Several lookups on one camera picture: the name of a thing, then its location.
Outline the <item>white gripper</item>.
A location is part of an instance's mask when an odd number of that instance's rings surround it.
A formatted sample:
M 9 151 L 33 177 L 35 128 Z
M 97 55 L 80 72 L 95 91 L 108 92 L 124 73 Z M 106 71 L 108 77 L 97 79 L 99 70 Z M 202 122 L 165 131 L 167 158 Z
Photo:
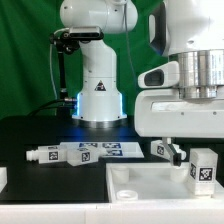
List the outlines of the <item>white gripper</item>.
M 173 166 L 181 154 L 171 138 L 224 138 L 224 99 L 181 100 L 175 89 L 144 90 L 136 98 L 135 130 L 141 137 L 163 137 Z

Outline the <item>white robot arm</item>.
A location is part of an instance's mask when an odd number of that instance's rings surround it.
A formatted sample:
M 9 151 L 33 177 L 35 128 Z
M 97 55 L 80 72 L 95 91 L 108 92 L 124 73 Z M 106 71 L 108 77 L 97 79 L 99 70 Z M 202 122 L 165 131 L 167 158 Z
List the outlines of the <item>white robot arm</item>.
M 134 125 L 142 137 L 224 137 L 224 0 L 147 0 L 150 48 L 132 60 L 164 64 L 135 78 Z M 132 0 L 63 0 L 60 18 L 83 56 L 83 88 L 74 119 L 85 124 L 125 119 L 116 86 L 117 58 L 105 35 L 127 34 L 138 20 Z

